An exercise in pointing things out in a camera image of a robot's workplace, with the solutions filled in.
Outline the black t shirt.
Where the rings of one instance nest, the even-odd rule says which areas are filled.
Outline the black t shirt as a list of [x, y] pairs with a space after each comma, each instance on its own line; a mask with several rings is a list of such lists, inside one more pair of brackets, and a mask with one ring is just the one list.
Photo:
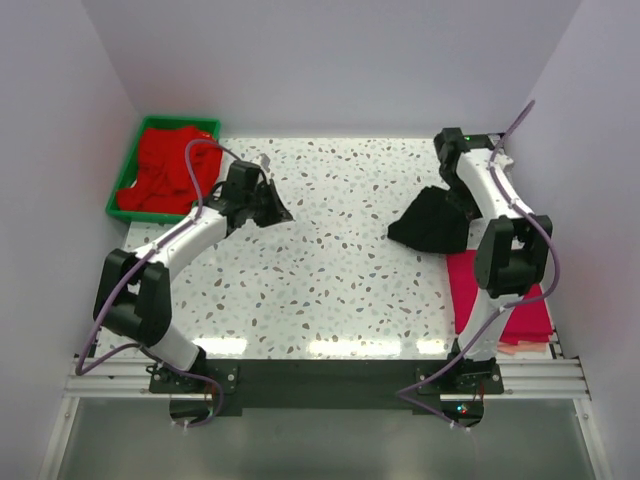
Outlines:
[[467, 250], [469, 224], [466, 215], [447, 200], [446, 190], [429, 186], [388, 226], [387, 237], [423, 253], [459, 254]]

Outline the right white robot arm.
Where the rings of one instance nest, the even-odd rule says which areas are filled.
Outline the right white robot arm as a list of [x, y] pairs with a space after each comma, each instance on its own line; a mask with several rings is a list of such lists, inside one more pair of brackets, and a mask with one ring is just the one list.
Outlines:
[[525, 296], [544, 276], [553, 226], [519, 198], [505, 173], [511, 160], [489, 136], [449, 127], [435, 136], [434, 147], [454, 204], [484, 219], [486, 228], [474, 258], [477, 294], [469, 320], [448, 364], [429, 379], [489, 377], [512, 311], [528, 302]]

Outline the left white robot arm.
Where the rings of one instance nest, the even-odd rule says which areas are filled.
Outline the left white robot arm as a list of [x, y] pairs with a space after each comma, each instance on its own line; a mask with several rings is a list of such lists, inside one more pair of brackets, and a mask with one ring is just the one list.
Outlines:
[[135, 250], [109, 253], [96, 295], [94, 328], [132, 340], [176, 370], [204, 375], [204, 350], [173, 324], [173, 280], [247, 221], [265, 228], [292, 219], [260, 165], [233, 161], [221, 185], [198, 199], [170, 230]]

